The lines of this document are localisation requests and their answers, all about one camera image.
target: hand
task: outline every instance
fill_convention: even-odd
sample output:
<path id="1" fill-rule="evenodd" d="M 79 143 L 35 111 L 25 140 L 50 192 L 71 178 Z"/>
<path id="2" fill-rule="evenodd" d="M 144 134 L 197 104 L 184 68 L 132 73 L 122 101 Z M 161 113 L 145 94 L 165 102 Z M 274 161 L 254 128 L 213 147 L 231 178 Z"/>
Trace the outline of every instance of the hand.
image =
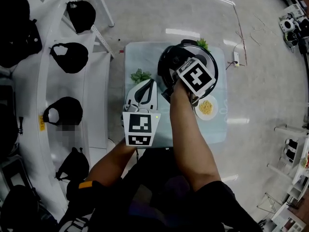
<path id="1" fill-rule="evenodd" d="M 189 99 L 189 92 L 186 90 L 184 83 L 182 82 L 181 79 L 179 79 L 176 82 L 176 85 L 174 87 L 174 92 L 172 93 L 172 97 L 186 97 L 187 99 Z"/>

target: tiled floor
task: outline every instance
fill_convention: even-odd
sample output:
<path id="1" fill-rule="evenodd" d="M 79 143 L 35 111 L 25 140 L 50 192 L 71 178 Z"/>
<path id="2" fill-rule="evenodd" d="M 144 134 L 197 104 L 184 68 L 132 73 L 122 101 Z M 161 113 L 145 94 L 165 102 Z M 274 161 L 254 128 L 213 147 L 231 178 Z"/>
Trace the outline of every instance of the tiled floor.
<path id="1" fill-rule="evenodd" d="M 307 101 L 307 79 L 298 50 L 292 53 L 282 40 L 278 14 L 280 0 L 230 0 L 237 13 L 247 51 L 237 45 L 240 63 L 226 71 L 228 87 L 228 131 L 224 143 L 210 145 L 223 180 L 239 203 L 256 219 L 266 212 L 256 209 L 265 192 L 282 200 L 288 183 L 266 167 L 278 164 L 284 138 L 276 125 L 302 126 Z M 200 34 L 219 47 L 226 61 L 241 38 L 233 6 L 220 0 L 105 0 L 115 21 L 113 28 L 100 28 L 116 53 L 111 62 L 109 83 L 109 137 L 123 137 L 120 115 L 124 100 L 124 54 L 129 42 L 180 42 L 195 37 L 166 34 L 181 29 Z"/>

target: forearm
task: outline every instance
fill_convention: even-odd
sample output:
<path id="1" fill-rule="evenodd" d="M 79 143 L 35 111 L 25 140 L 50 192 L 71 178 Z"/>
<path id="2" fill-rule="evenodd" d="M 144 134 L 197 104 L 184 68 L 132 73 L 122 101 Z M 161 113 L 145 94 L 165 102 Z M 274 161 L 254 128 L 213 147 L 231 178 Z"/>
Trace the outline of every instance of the forearm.
<path id="1" fill-rule="evenodd" d="M 106 187 L 112 186 L 121 177 L 135 149 L 135 147 L 127 146 L 123 139 L 97 162 L 86 181 L 96 180 Z"/>
<path id="2" fill-rule="evenodd" d="M 221 180 L 187 96 L 172 95 L 170 120 L 174 155 L 180 170 L 193 189 L 198 190 L 212 181 Z"/>

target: table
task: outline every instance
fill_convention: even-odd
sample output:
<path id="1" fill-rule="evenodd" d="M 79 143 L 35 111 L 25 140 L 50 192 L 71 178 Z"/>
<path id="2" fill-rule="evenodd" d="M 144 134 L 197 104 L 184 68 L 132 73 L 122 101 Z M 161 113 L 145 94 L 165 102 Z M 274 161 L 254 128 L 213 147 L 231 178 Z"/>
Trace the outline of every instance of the table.
<path id="1" fill-rule="evenodd" d="M 152 78 L 158 84 L 158 110 L 161 118 L 154 137 L 152 147 L 172 147 L 172 130 L 169 119 L 169 103 L 161 95 L 164 91 L 163 81 L 157 75 L 157 65 L 162 52 L 170 45 L 177 43 L 168 42 L 135 42 L 129 43 L 125 47 L 125 96 L 134 87 L 131 74 L 138 68 L 144 72 L 149 71 Z M 211 54 L 215 58 L 219 78 L 216 87 L 211 95 L 218 101 L 218 113 L 214 119 L 204 121 L 197 117 L 199 129 L 208 144 L 219 143 L 225 140 L 227 130 L 227 90 L 225 58 L 223 51 L 217 47 L 209 47 Z"/>

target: food on plate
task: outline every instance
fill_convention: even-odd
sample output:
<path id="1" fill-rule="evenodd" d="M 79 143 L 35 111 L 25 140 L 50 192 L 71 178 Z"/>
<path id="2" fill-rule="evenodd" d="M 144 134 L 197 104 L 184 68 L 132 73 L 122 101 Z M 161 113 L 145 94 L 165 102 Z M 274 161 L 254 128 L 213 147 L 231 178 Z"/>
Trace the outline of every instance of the food on plate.
<path id="1" fill-rule="evenodd" d="M 204 101 L 198 108 L 203 114 L 210 115 L 212 112 L 212 104 L 209 101 Z"/>
<path id="2" fill-rule="evenodd" d="M 308 152 L 308 155 L 306 157 L 304 157 L 303 159 L 300 160 L 300 165 L 303 168 L 308 168 L 308 166 L 309 166 L 309 152 Z"/>

